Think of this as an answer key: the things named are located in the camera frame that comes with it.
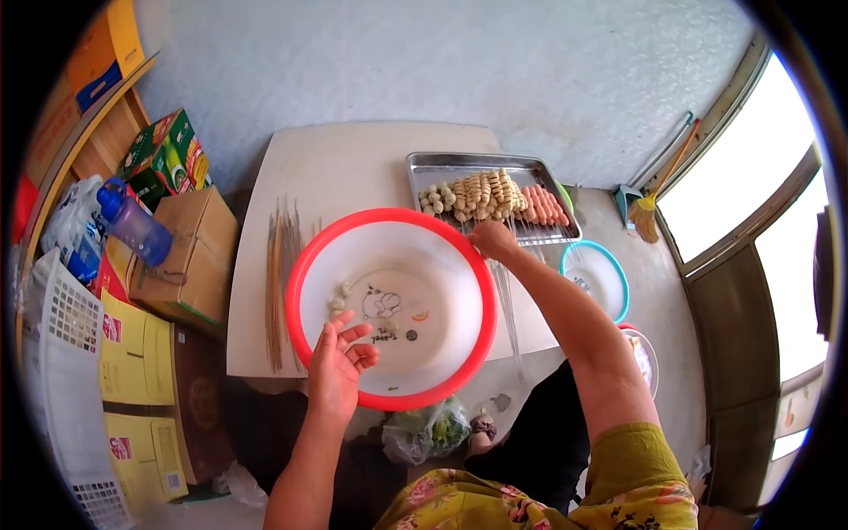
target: stainless steel tray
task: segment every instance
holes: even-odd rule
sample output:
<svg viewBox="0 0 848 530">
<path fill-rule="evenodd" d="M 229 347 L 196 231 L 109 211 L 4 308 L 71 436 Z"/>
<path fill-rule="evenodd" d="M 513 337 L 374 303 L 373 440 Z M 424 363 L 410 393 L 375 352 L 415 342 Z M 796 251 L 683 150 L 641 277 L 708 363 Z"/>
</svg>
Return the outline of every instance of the stainless steel tray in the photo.
<svg viewBox="0 0 848 530">
<path fill-rule="evenodd" d="M 556 186 L 548 166 L 540 159 L 510 154 L 485 153 L 410 153 L 406 156 L 406 173 L 410 178 L 412 202 L 421 211 L 418 192 L 431 184 L 441 181 L 453 182 L 456 177 L 465 177 L 469 173 L 481 170 L 506 169 L 513 181 L 519 186 L 539 184 L 554 194 L 556 201 L 568 217 L 568 226 L 532 225 L 523 221 L 516 223 L 518 244 L 527 247 L 552 243 L 570 243 L 583 239 L 583 230 L 574 214 L 568 209 L 566 200 Z M 442 220 L 461 230 L 462 226 L 450 213 L 441 214 Z"/>
</svg>

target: broom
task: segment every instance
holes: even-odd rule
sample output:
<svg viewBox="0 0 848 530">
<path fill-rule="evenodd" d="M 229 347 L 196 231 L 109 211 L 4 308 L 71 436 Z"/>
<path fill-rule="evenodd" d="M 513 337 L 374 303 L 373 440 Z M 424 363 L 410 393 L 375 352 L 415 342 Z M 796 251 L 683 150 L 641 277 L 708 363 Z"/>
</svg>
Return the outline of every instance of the broom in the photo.
<svg viewBox="0 0 848 530">
<path fill-rule="evenodd" d="M 668 177 L 672 175 L 674 170 L 678 168 L 678 164 L 680 163 L 680 159 L 683 157 L 683 153 L 686 151 L 686 148 L 692 142 L 692 138 L 695 137 L 695 132 L 698 131 L 698 126 L 700 125 L 700 119 L 695 120 L 692 123 L 692 129 L 689 131 L 689 136 L 686 138 L 686 143 L 683 144 L 683 147 L 680 148 L 677 155 L 674 157 L 674 163 L 672 167 L 669 168 L 666 176 L 662 177 L 660 181 L 660 185 L 657 186 L 653 192 L 648 195 L 648 197 L 637 198 L 630 204 L 630 208 L 628 209 L 628 217 L 633 223 L 636 225 L 636 232 L 642 236 L 642 239 L 647 241 L 648 243 L 656 243 L 660 241 L 660 234 L 656 233 L 656 223 L 654 222 L 654 210 L 656 209 L 656 193 L 660 191 L 660 189 L 665 185 Z"/>
</svg>

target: white table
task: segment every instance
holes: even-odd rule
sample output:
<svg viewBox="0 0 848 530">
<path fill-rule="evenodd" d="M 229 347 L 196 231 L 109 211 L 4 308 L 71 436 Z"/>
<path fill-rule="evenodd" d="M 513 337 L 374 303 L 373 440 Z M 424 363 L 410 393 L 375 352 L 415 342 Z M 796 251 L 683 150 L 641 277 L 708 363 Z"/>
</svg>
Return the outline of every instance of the white table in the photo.
<svg viewBox="0 0 848 530">
<path fill-rule="evenodd" d="M 387 206 L 414 208 L 404 158 L 413 151 L 500 153 L 485 127 L 426 122 L 366 122 L 277 131 L 265 152 L 238 245 L 227 326 L 226 373 L 304 377 L 284 344 L 276 373 L 265 344 L 265 256 L 268 220 L 277 200 L 298 200 L 304 244 L 345 215 Z M 519 350 L 556 346 L 527 291 L 510 277 Z M 512 355 L 503 311 L 487 360 Z"/>
</svg>

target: floral shirt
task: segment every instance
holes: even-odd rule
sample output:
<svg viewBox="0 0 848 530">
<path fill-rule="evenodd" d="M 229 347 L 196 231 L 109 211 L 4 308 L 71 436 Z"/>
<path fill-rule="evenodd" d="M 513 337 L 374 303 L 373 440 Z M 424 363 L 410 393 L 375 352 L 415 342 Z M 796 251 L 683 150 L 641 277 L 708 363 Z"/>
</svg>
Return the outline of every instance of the floral shirt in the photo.
<svg viewBox="0 0 848 530">
<path fill-rule="evenodd" d="M 439 469 L 398 494 L 376 530 L 550 530 L 698 527 L 698 507 L 656 425 L 634 422 L 598 436 L 586 497 L 567 516 L 512 486 L 465 471 Z"/>
</svg>

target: white wall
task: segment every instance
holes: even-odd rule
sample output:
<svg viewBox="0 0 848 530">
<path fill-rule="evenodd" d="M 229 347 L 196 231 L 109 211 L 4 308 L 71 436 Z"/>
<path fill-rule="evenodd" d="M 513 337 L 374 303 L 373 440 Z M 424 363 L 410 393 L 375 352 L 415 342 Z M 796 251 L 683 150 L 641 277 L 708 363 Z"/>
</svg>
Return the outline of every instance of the white wall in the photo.
<svg viewBox="0 0 848 530">
<path fill-rule="evenodd" d="M 565 183 L 628 181 L 703 114 L 752 25 L 733 0 L 136 0 L 151 118 L 183 106 L 224 192 L 271 133 L 357 120 L 491 127 Z"/>
</svg>

